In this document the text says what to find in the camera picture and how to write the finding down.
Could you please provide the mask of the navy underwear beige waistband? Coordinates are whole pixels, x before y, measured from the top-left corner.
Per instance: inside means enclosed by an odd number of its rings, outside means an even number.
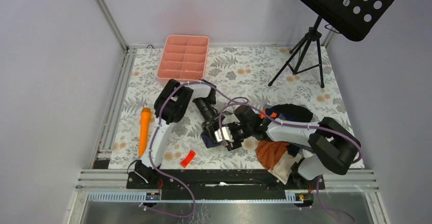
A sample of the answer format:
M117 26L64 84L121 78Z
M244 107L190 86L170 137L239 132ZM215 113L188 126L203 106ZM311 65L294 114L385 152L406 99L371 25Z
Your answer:
M201 133L201 138L207 149L221 146L221 143L215 142L205 131Z

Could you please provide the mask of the orange toy microphone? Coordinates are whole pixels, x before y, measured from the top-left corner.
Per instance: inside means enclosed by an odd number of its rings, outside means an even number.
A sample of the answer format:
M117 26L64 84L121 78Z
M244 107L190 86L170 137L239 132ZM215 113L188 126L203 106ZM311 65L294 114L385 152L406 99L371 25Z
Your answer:
M151 120L151 109L148 107L144 107L141 111L141 123L140 123L140 140L138 146L138 156L142 157L147 148L147 140L148 140L148 130L149 124Z

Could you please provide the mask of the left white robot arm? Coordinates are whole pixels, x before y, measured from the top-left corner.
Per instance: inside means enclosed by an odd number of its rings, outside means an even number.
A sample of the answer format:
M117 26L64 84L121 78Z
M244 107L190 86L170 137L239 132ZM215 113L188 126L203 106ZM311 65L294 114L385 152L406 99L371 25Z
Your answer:
M184 84L175 79L167 82L154 104L158 121L151 135L151 142L135 164L134 174L144 188L151 189L157 185L158 175L155 169L161 165L173 128L182 120L191 102L204 119L201 124L201 137L206 147L221 144L215 135L219 129L219 112L213 107L216 104L216 88L204 79Z

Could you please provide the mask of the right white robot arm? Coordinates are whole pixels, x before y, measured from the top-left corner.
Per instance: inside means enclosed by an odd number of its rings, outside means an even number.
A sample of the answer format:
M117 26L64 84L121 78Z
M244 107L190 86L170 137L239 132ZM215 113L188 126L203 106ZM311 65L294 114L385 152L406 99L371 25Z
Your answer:
M345 175L360 159L361 143L335 119L324 117L312 121L312 112L293 104L277 105L264 111L242 104L235 111L237 122L223 124L216 120L212 136L229 150L238 148L244 139L254 137L268 142L286 142L312 153L294 163L292 182L305 189L312 180L331 172Z

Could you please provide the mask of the orange garment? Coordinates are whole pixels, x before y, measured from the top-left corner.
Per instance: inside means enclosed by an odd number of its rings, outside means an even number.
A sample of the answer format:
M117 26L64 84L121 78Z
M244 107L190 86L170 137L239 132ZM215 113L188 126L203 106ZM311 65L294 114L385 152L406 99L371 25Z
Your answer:
M260 141L255 149L257 159L267 171L273 169L288 151L288 146L289 143L282 141Z

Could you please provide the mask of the black garment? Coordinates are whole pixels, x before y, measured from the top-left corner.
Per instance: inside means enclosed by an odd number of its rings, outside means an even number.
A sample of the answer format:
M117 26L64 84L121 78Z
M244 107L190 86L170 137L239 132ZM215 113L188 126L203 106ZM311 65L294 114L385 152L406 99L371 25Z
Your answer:
M307 108L295 104L265 106L263 111L272 118L293 122L311 122L313 113Z

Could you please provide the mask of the pink divided organizer tray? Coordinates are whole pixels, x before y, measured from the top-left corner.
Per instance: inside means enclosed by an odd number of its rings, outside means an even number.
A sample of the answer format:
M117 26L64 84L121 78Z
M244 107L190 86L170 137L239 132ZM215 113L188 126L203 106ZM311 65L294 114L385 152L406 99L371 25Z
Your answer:
M209 38L197 35L169 35L161 54L156 77L162 84L170 79L198 81L205 76Z

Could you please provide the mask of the white cream garment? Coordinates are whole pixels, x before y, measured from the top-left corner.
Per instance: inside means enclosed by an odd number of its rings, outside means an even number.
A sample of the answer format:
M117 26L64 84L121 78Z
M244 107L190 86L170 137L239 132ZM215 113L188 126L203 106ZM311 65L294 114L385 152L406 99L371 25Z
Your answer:
M292 156L286 151L281 156L279 161L273 166L273 168L270 168L267 171L275 176L283 184L287 184L288 178L292 173L291 167L295 163L299 163L302 157L303 156L301 153L298 153L296 156Z

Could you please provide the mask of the small red plastic piece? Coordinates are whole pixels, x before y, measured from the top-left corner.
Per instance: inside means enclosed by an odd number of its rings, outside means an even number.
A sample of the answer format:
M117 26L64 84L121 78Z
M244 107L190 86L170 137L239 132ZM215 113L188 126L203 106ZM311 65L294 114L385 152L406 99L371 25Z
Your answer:
M188 155L183 159L183 161L180 162L180 165L182 167L187 167L190 164L190 162L194 159L195 156L196 156L196 152L190 150Z

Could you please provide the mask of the black music stand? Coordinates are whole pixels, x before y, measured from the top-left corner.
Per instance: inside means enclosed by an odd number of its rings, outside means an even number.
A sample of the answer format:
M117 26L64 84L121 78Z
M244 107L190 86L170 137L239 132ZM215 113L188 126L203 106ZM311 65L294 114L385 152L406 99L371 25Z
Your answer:
M318 17L314 26L297 43L291 56L278 71L278 77L288 67L294 75L302 73L300 66L306 52L312 42L320 48L321 33L318 27L322 20L325 20L333 31L342 34L347 39L359 42L370 32L375 23L382 17L385 11L395 0L300 0Z

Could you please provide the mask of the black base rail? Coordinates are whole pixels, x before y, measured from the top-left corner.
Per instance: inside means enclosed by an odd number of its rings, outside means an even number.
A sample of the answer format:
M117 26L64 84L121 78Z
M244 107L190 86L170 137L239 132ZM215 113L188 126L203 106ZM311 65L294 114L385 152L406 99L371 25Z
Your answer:
M283 200L290 191L325 189L323 180L290 176L282 183L266 170L163 170L140 176L130 171L127 189L154 190L167 200Z

